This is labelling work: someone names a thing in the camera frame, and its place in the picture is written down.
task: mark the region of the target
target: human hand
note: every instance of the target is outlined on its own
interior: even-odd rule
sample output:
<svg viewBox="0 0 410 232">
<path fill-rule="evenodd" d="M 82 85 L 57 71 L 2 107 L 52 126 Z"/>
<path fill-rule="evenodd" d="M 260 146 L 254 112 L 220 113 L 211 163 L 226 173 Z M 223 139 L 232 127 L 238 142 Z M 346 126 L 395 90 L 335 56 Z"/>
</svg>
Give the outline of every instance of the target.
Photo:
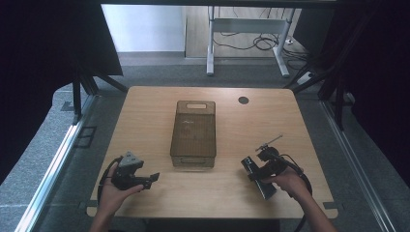
<svg viewBox="0 0 410 232">
<path fill-rule="evenodd" d="M 99 212 L 103 212 L 108 216 L 113 216 L 120 209 L 124 200 L 130 195 L 140 192 L 144 189 L 142 185 L 138 185 L 127 190 L 119 190 L 111 182 L 111 177 L 114 175 L 118 162 L 115 162 L 109 168 L 107 178 L 103 184 L 102 196 L 100 198 Z"/>
<path fill-rule="evenodd" d="M 277 176 L 271 176 L 261 181 L 263 183 L 276 183 L 280 189 L 287 191 L 287 193 L 297 201 L 299 201 L 302 195 L 310 195 L 304 180 L 290 167 L 286 167 L 286 169 Z"/>
</svg>

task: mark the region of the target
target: wooden table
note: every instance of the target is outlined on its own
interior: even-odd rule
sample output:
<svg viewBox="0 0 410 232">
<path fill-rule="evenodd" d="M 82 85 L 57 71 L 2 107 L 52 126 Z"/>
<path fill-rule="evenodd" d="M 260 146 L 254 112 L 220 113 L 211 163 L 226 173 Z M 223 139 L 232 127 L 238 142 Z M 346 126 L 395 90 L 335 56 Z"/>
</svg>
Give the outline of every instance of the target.
<svg viewBox="0 0 410 232">
<path fill-rule="evenodd" d="M 247 97 L 249 103 L 239 103 Z M 208 171 L 175 169 L 170 146 L 177 101 L 216 103 L 217 156 Z M 301 112 L 290 90 L 245 88 L 131 87 L 112 135 L 102 170 L 127 151 L 144 160 L 136 176 L 160 172 L 151 189 L 129 197 L 116 216 L 135 218 L 301 218 L 299 204 L 280 189 L 264 200 L 250 182 L 241 160 L 279 134 L 272 146 L 291 156 L 309 177 L 313 197 L 329 218 L 337 209 L 325 210 L 333 202 L 328 184 L 311 144 Z M 96 212 L 89 207 L 90 216 Z"/>
</svg>

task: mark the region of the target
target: black circular hole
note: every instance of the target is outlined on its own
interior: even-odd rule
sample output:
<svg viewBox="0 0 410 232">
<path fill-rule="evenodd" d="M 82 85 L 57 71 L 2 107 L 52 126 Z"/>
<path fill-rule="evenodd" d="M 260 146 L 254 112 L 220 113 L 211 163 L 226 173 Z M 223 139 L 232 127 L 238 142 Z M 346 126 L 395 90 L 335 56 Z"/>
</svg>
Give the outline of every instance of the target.
<svg viewBox="0 0 410 232">
<path fill-rule="evenodd" d="M 249 102 L 249 99 L 247 97 L 240 97 L 238 99 L 238 102 L 241 104 L 247 104 Z"/>
</svg>

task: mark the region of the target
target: gray carpet floor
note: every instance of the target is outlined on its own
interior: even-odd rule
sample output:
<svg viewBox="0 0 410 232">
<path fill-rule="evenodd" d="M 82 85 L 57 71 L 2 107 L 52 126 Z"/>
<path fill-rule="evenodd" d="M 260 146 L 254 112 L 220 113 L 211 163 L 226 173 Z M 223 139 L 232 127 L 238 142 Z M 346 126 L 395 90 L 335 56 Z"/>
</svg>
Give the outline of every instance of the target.
<svg viewBox="0 0 410 232">
<path fill-rule="evenodd" d="M 251 65 L 215 66 L 215 75 L 207 76 L 206 67 L 189 61 L 188 65 L 124 66 L 124 76 L 113 76 L 126 86 L 204 86 L 281 88 L 289 79 L 282 78 L 275 65 L 264 62 Z M 49 195 L 34 231 L 87 231 L 92 218 L 85 213 L 103 157 L 126 97 L 111 85 L 96 79 L 100 92 L 94 97 L 90 114 Z M 364 191 L 342 152 L 316 93 L 320 83 L 296 95 L 307 130 L 328 180 L 338 217 L 333 223 L 339 231 L 382 231 Z M 0 228 L 14 231 L 58 149 L 73 112 L 62 110 L 73 100 L 71 86 L 56 92 L 54 104 L 41 129 L 13 172 L 0 188 Z M 379 194 L 396 231 L 410 231 L 410 190 L 377 146 L 362 130 L 350 112 L 343 108 L 345 133 L 370 182 Z M 293 231 L 299 221 L 283 219 L 280 231 Z M 145 231 L 146 220 L 117 217 L 113 229 Z M 305 225 L 302 231 L 309 231 Z"/>
</svg>

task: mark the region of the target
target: forearm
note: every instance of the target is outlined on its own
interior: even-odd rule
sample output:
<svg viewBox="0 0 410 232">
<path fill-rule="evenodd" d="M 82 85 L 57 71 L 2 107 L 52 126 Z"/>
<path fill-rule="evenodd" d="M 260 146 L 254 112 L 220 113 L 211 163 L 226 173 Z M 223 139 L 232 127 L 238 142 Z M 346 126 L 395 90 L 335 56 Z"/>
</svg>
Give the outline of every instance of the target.
<svg viewBox="0 0 410 232">
<path fill-rule="evenodd" d="M 307 223 L 309 224 L 311 231 L 337 231 L 310 194 L 300 196 L 298 198 L 298 202 L 305 212 L 305 216 L 307 217 Z"/>
<path fill-rule="evenodd" d="M 108 231 L 109 225 L 114 215 L 108 215 L 105 212 L 97 212 L 91 224 L 90 232 Z"/>
</svg>

